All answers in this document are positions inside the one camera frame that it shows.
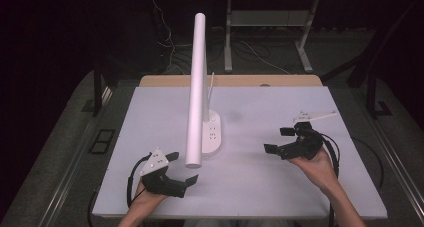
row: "white cable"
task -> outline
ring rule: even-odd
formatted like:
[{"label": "white cable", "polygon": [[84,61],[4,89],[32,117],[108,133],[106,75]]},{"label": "white cable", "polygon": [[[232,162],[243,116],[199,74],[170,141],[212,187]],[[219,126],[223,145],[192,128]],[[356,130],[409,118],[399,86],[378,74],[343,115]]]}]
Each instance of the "white cable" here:
[{"label": "white cable", "polygon": [[242,43],[242,44],[245,44],[255,55],[256,55],[256,57],[258,57],[258,59],[259,60],[261,60],[262,62],[264,62],[265,64],[267,64],[267,65],[269,65],[269,66],[272,66],[272,67],[274,67],[274,68],[277,68],[277,69],[279,69],[279,70],[282,70],[282,71],[284,71],[285,73],[287,73],[287,74],[290,74],[290,72],[288,72],[287,70],[285,70],[285,69],[283,69],[283,68],[281,68],[281,67],[278,67],[278,66],[276,66],[276,65],[273,65],[273,64],[271,64],[271,63],[269,63],[269,62],[267,62],[266,60],[264,60],[264,59],[262,59],[262,57],[258,54],[258,53],[256,53],[256,51],[255,50],[253,50],[253,48],[252,47],[250,47],[250,45],[249,44],[247,44],[246,42],[244,42],[244,41],[240,41],[240,43]]},{"label": "white cable", "polygon": [[155,8],[160,11],[160,16],[161,16],[161,19],[162,19],[162,23],[165,25],[165,28],[168,30],[168,38],[165,41],[169,41],[169,43],[171,44],[171,46],[169,46],[169,47],[172,47],[171,54],[169,55],[169,65],[167,67],[167,68],[169,68],[171,66],[171,64],[172,64],[172,55],[174,54],[174,51],[175,51],[175,46],[174,46],[174,43],[172,42],[172,38],[171,38],[172,37],[171,29],[166,24],[165,19],[163,18],[163,11],[162,11],[162,9],[159,8],[159,6],[156,4],[156,1],[155,0],[152,0],[152,2],[153,2],[153,5],[155,6]]},{"label": "white cable", "polygon": [[212,88],[213,88],[213,76],[215,75],[215,72],[212,72],[212,77],[211,77],[211,86],[209,87],[209,93],[208,93],[208,101],[211,98],[211,92],[212,92]]},{"label": "white cable", "polygon": [[159,42],[159,41],[156,41],[156,43],[157,43],[158,45],[162,45],[163,47],[166,47],[166,48],[170,48],[170,47],[172,47],[171,45],[162,44],[162,43],[161,43],[161,42]]},{"label": "white cable", "polygon": [[175,45],[175,47],[190,47],[193,46],[193,44],[179,44],[179,45]]},{"label": "white cable", "polygon": [[184,73],[183,69],[179,65],[177,65],[177,64],[175,65],[175,67],[173,67],[171,69],[167,69],[165,72],[163,72],[163,74],[167,74],[167,73],[173,71],[176,68],[178,68],[183,75],[187,75],[186,73]]}]

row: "white tube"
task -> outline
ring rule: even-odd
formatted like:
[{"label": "white tube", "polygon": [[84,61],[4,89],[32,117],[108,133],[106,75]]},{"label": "white tube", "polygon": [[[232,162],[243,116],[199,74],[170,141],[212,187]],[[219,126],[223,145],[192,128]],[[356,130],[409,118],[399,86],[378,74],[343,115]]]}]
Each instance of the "white tube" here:
[{"label": "white tube", "polygon": [[186,167],[202,166],[202,129],[204,118],[204,83],[206,79],[205,59],[205,24],[204,14],[196,14],[194,21],[193,55],[191,67],[191,89],[188,114]]}]

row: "gray floor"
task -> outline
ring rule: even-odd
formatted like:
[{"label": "gray floor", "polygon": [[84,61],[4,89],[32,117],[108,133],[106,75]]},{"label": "gray floor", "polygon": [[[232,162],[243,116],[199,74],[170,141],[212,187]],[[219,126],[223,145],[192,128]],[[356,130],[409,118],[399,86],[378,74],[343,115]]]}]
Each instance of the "gray floor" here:
[{"label": "gray floor", "polygon": [[[269,30],[240,29],[233,33],[233,51],[237,51],[239,55],[233,53],[232,74],[285,74],[278,68],[257,61],[249,48],[240,41],[250,44],[257,42],[251,47],[264,56],[267,62],[291,74],[303,73],[293,46],[293,41],[300,36],[300,31],[297,29],[267,31]],[[367,46],[372,36],[373,32],[365,30],[311,32],[305,49],[314,68],[314,74],[323,75],[355,57]],[[212,41],[216,44],[208,46],[208,59],[216,60],[209,62],[208,66],[215,74],[225,74],[221,30],[216,30],[212,35]],[[186,42],[180,41],[175,44],[186,44]],[[179,61],[175,59],[175,64],[170,67],[167,74],[189,73],[186,63],[190,60],[187,57],[191,54],[189,49],[190,47],[177,46],[175,57],[179,58]],[[361,86],[359,89],[348,88],[345,83],[348,75],[349,71],[346,71],[325,85],[329,86],[351,136],[371,146],[384,165],[385,179],[380,194],[389,218],[369,220],[367,224],[422,226],[423,222],[414,210],[402,182],[385,157],[384,138],[380,139],[377,133],[381,127],[417,189],[423,190],[424,180],[421,177],[424,172],[423,132],[383,82],[378,83],[378,100],[388,105],[393,116],[380,117],[378,121],[372,120],[363,108],[366,86]],[[105,96],[105,107],[96,118],[93,118],[90,108],[87,108],[93,99],[92,79],[90,73],[76,88],[1,226],[88,226],[87,209],[90,198],[101,184],[129,101],[135,86],[138,85],[137,80],[121,80],[119,85],[111,88],[111,93]],[[111,148],[105,155],[87,153],[101,129],[115,130]],[[381,174],[375,156],[362,143],[354,142],[377,186]],[[92,220],[94,226],[116,226],[119,221],[94,216]],[[327,226],[326,220],[299,222],[304,226]]]}]

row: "electrical socket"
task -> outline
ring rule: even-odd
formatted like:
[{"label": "electrical socket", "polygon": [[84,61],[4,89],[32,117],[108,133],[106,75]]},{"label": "electrical socket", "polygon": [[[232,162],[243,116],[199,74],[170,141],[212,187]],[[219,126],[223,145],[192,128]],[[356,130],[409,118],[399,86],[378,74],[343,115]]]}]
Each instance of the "electrical socket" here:
[{"label": "electrical socket", "polygon": [[218,113],[209,110],[209,121],[203,122],[202,154],[214,155],[221,145],[221,118]]}]

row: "white table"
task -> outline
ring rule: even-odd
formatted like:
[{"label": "white table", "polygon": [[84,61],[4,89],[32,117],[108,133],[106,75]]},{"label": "white table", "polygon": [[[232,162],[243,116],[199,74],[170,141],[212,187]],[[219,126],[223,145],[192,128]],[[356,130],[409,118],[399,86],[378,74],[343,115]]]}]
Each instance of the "white table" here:
[{"label": "white table", "polygon": [[[233,81],[229,82],[233,84],[237,82],[234,78],[239,79],[238,82],[243,80],[243,76],[216,76],[215,79],[217,83],[225,83],[231,78]],[[270,76],[270,82],[274,83],[275,78],[278,76]],[[292,79],[292,84],[296,82],[293,79],[301,83],[305,78],[319,83],[314,76],[280,78]],[[180,87],[139,87],[135,90],[93,214],[104,217],[124,215],[128,210],[127,178],[134,164],[160,148],[165,154],[180,153],[180,159],[171,162],[168,177],[184,181],[199,174],[199,179],[187,189],[183,199],[167,198],[151,215],[152,218],[310,219],[328,215],[327,198],[300,169],[276,155],[266,154],[263,147],[264,143],[282,145],[293,142],[295,137],[280,136],[279,128],[292,127],[293,117],[301,110],[338,112],[326,87],[319,84],[214,87],[210,107],[221,115],[222,147],[217,155],[204,159],[200,169],[187,169],[184,152],[189,88],[184,84],[187,77],[179,79],[182,81],[172,85],[182,83]],[[258,79],[254,85],[266,82],[267,78],[258,76]],[[151,84],[147,80],[146,83],[145,86],[158,85],[157,81]],[[240,85],[249,83],[241,81]],[[340,182],[359,214],[367,219],[387,218],[386,208],[341,116],[317,120],[312,126],[338,143]]]}]

